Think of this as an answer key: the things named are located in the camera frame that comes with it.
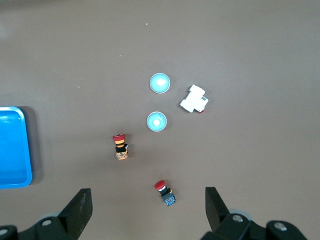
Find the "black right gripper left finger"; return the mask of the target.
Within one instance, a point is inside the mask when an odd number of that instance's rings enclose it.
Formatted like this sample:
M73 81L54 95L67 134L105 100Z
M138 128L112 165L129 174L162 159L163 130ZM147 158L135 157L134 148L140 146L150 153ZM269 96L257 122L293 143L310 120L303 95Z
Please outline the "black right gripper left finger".
M57 216L48 216L19 232L14 225L2 225L2 240L77 240L93 214L92 191L82 188Z

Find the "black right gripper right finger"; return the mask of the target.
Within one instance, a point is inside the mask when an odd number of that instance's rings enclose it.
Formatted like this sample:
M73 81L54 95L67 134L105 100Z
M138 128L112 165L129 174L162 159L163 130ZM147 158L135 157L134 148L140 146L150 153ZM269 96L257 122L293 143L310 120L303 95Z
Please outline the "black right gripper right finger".
M265 227L240 213L231 213L215 187L205 188L205 213L211 231L203 240L305 240L292 223L271 220Z

